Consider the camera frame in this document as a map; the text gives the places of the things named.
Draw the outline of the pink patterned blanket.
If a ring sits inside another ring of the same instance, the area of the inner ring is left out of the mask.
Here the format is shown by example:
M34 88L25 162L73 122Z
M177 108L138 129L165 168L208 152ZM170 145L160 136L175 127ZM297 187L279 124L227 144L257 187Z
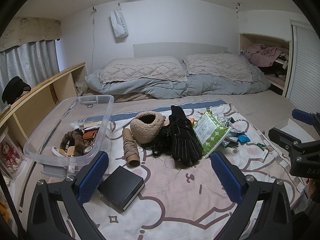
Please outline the pink patterned blanket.
M289 203L295 204L304 180L290 174L290 160L231 104L215 105L212 113L231 117L234 127L251 140L231 148L220 147L226 158L244 174L259 181L281 179ZM268 151L256 144L262 143ZM236 209L214 173L210 159L183 168L172 157L152 156L140 150L141 163L131 172L145 186L125 211L118 210L100 192L84 208L106 239L213 239Z

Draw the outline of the left beige pillow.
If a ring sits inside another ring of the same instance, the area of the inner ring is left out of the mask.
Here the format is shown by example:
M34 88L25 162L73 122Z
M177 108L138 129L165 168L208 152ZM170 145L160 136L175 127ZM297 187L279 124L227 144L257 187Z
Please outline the left beige pillow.
M137 79L186 82L187 74L178 59L172 56L118 58L110 61L99 75L101 83Z

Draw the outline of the black feather hair clip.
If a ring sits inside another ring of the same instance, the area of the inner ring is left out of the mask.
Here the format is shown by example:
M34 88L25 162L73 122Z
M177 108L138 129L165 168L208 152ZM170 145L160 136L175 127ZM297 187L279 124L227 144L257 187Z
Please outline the black feather hair clip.
M163 126L153 141L148 143L147 148L152 151L152 155L155 157L159 157L163 154L172 157L174 135L171 125Z

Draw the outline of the grey duvet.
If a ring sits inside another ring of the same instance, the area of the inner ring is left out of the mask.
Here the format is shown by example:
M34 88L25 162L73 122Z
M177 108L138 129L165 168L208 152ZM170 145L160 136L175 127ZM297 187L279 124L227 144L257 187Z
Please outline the grey duvet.
M253 81L232 81L225 77L206 74L190 75L187 82L173 82L156 79L138 79L124 82L102 84L99 80L100 70L85 77L87 87L94 94L114 96L117 102L143 99L175 99L197 95L241 95L260 93L271 86L263 72L249 64Z

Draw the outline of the grey curtain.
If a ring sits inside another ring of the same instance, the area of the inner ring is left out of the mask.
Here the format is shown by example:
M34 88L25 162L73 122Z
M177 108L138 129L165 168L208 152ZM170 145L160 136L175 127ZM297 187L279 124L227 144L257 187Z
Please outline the grey curtain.
M54 40L25 43L1 52L1 92L16 76L35 87L59 72Z

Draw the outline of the beige fleece hat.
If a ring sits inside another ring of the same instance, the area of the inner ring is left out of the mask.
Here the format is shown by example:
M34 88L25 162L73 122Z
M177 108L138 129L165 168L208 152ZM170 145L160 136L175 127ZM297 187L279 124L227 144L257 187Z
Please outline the beige fleece hat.
M138 113L130 122L133 137L140 144L148 144L155 139L164 126L165 116L156 111Z

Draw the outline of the black cap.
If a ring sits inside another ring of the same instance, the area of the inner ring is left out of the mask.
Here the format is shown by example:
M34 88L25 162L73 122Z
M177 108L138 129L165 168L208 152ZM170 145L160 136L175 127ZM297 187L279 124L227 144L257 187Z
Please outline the black cap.
M31 86L25 83L19 76L13 77L6 85L2 101L8 105L12 105L24 92L31 91Z

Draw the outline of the green dotted wipes pack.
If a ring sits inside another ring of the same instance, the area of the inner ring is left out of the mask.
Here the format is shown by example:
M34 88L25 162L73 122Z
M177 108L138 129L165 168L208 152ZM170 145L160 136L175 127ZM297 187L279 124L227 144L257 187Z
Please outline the green dotted wipes pack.
M202 146L203 156L206 158L227 137L231 127L221 124L212 114L212 111L208 109L193 124L193 129Z

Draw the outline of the black knit glove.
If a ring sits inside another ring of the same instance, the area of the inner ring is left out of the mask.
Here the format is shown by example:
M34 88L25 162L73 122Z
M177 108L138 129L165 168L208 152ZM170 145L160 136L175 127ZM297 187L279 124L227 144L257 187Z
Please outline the black knit glove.
M180 161L185 166L192 166L202 158L202 145L191 121L180 106L171 106L169 131L172 139L171 156L174 160Z

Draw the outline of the brown yarn cardboard spool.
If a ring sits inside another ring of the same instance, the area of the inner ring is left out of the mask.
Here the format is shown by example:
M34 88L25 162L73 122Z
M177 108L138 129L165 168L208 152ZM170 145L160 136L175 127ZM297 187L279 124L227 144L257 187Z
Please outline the brown yarn cardboard spool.
M129 167L137 167L140 165L140 157L138 147L135 140L132 137L131 130L124 128L123 135L123 151L124 157Z

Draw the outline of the white hanging tissue bag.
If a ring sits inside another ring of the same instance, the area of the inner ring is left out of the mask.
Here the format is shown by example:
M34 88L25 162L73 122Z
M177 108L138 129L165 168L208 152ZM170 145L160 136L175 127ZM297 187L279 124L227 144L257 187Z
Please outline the white hanging tissue bag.
M129 31L127 29L124 15L121 9L116 9L110 12L110 20L115 37L123 38L129 35Z

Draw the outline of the brown braided hair piece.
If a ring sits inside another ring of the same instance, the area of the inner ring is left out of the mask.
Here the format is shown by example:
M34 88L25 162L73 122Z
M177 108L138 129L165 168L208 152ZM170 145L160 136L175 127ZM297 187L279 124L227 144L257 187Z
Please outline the brown braided hair piece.
M82 136L83 132L78 128L76 130L67 132L61 141L60 148L65 151L67 147L74 146L74 156L82 156L85 150Z

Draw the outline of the clear plastic storage bin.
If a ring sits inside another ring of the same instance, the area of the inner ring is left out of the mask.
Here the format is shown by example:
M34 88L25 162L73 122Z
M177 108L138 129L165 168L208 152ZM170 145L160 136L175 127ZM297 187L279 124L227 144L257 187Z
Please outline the clear plastic storage bin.
M76 174L99 151L110 152L110 116L114 97L88 95L59 103L33 131L24 155L56 178Z

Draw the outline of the wooden side shelf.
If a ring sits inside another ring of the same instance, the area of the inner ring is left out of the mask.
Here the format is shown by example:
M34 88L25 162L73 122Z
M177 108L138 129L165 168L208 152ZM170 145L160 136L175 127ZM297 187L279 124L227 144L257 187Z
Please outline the wooden side shelf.
M61 101L77 96L75 83L84 82L85 63L76 64L39 83L1 114L1 126L24 145L40 122Z

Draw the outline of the beige pillow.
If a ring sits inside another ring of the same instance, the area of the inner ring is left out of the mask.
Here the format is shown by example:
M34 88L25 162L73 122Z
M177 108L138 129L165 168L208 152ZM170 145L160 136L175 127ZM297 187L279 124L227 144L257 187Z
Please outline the beige pillow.
M172 56L118 58L110 61L99 75L101 83L137 79L186 82L187 74L178 59Z
M211 75L232 81L253 82L248 64L235 54L194 54L188 55L183 62L191 75Z

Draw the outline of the closet shelf with clothes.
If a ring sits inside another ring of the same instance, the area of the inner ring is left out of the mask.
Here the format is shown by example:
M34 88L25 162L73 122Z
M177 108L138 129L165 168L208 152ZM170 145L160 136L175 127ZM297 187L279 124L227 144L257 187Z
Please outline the closet shelf with clothes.
M271 90L286 96L290 82L293 47L290 40L262 34L240 34L240 54L257 66Z

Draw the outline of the white card box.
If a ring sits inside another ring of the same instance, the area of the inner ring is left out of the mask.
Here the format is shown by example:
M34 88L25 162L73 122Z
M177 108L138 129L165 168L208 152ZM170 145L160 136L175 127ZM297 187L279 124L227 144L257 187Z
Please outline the white card box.
M315 139L304 130L299 124L291 119L286 119L278 124L276 124L273 128L280 130L281 132L287 133L301 142L312 142Z

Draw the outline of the right beige pillow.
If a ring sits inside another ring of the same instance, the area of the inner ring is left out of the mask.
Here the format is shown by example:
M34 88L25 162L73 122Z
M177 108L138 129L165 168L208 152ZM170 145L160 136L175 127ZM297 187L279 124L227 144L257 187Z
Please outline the right beige pillow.
M253 82L248 64L235 54L194 54L188 55L183 62L191 75L211 75L232 81Z

